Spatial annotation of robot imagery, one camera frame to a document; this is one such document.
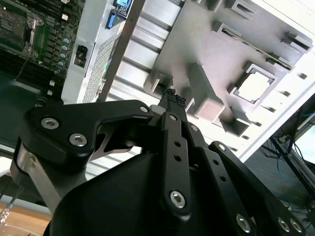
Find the perforated metal panel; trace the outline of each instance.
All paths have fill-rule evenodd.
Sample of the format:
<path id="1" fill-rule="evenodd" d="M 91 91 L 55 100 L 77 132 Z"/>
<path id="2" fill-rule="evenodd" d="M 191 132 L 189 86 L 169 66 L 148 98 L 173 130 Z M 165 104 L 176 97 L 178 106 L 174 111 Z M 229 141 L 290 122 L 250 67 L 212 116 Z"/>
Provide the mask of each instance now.
<path id="1" fill-rule="evenodd" d="M 110 37 L 99 48 L 89 84 L 84 95 L 84 103 L 91 102 L 97 94 L 98 88 L 102 82 L 102 77 L 105 73 L 105 66 L 109 60 L 116 38 L 115 35 Z"/>

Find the motherboard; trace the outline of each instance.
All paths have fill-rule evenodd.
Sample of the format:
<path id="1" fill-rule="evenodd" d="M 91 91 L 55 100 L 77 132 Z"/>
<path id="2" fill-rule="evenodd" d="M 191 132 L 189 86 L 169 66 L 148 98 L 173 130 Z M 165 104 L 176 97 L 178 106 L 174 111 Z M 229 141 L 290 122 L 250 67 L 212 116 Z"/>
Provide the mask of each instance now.
<path id="1" fill-rule="evenodd" d="M 0 70 L 31 86 L 54 84 L 61 90 L 84 4 L 0 0 Z"/>

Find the metal rod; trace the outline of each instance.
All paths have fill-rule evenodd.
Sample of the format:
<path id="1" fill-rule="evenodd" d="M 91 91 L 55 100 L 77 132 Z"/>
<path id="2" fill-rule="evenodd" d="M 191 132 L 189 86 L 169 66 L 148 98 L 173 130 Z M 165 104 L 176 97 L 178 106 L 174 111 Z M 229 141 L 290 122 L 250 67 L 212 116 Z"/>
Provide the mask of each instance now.
<path id="1" fill-rule="evenodd" d="M 114 53 L 112 62 L 110 63 L 108 71 L 105 75 L 105 78 L 104 78 L 104 79 L 106 79 L 105 85 L 103 87 L 102 93 L 99 95 L 99 97 L 97 99 L 98 102 L 106 101 L 107 94 L 109 93 L 109 90 L 110 90 L 110 88 L 114 82 L 118 67 L 122 61 L 124 54 L 125 54 L 127 45 L 131 39 L 134 28 L 136 27 L 136 24 L 138 22 L 138 19 L 139 19 L 139 16 L 140 16 L 140 13 L 142 11 L 144 3 L 145 3 L 145 0 L 133 1 L 132 8 L 131 8 L 129 16 L 126 20 L 126 24 L 125 24 L 124 30 L 122 32 L 122 35 L 121 35 L 119 42 L 117 44 L 116 51 Z"/>
<path id="2" fill-rule="evenodd" d="M 267 150 L 267 151 L 269 151 L 269 152 L 275 154 L 275 155 L 279 155 L 278 152 L 276 152 L 276 151 L 274 151 L 274 150 L 272 150 L 272 149 L 270 149 L 270 148 L 268 148 L 268 147 L 266 147 L 266 146 L 264 146 L 264 145 L 262 145 L 261 147 L 262 147 L 263 149 L 265 149 L 265 150 Z"/>
<path id="3" fill-rule="evenodd" d="M 299 113 L 298 113 L 297 118 L 296 118 L 293 134 L 291 135 L 291 140 L 290 140 L 290 143 L 289 143 L 289 147 L 287 148 L 287 152 L 286 152 L 287 154 L 291 153 L 291 151 L 292 151 L 292 146 L 294 144 L 297 128 L 299 127 L 301 114 L 302 114 L 302 107 L 300 108 Z"/>

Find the bolt head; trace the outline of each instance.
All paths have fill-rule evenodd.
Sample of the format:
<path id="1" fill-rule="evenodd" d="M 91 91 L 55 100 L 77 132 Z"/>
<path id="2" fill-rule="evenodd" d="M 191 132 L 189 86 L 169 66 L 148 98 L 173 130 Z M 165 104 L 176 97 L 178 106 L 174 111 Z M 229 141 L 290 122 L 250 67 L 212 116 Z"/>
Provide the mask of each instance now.
<path id="1" fill-rule="evenodd" d="M 59 122 L 54 118 L 44 118 L 40 123 L 45 129 L 57 129 L 59 127 Z"/>
<path id="2" fill-rule="evenodd" d="M 284 220 L 282 220 L 281 218 L 278 218 L 278 223 L 284 231 L 288 233 L 290 232 L 290 228 Z"/>
<path id="3" fill-rule="evenodd" d="M 148 108 L 146 107 L 143 107 L 143 106 L 140 106 L 140 110 L 142 110 L 143 112 L 149 112 Z"/>
<path id="4" fill-rule="evenodd" d="M 177 120 L 177 118 L 173 115 L 169 115 L 169 117 L 172 119 L 172 120 Z"/>
<path id="5" fill-rule="evenodd" d="M 222 145 L 222 144 L 218 144 L 218 147 L 222 150 L 222 151 L 225 151 L 225 147 Z"/>
<path id="6" fill-rule="evenodd" d="M 195 125 L 192 124 L 192 125 L 191 125 L 191 128 L 192 128 L 193 131 L 198 132 L 197 126 L 195 126 Z"/>
<path id="7" fill-rule="evenodd" d="M 302 232 L 302 228 L 300 227 L 300 225 L 298 223 L 296 223 L 293 219 L 290 219 L 291 225 L 294 227 L 294 229 L 301 233 Z"/>
<path id="8" fill-rule="evenodd" d="M 83 134 L 72 134 L 69 141 L 72 145 L 77 147 L 84 147 L 88 143 L 87 138 Z"/>
<path id="9" fill-rule="evenodd" d="M 170 194 L 170 199 L 177 208 L 183 208 L 186 204 L 185 198 L 178 191 L 172 191 Z"/>
<path id="10" fill-rule="evenodd" d="M 236 215 L 236 222 L 238 226 L 245 232 L 245 233 L 250 233 L 251 232 L 251 226 L 248 223 L 248 221 L 240 214 Z"/>

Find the wooden surface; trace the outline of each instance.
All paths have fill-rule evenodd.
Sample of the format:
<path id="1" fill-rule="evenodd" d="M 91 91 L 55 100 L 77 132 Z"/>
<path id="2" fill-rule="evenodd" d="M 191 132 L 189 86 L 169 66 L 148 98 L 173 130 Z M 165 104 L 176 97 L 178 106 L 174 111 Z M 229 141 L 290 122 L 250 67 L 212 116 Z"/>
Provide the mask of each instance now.
<path id="1" fill-rule="evenodd" d="M 0 204 L 0 211 L 5 204 Z M 42 236 L 51 216 L 14 206 L 0 236 Z"/>

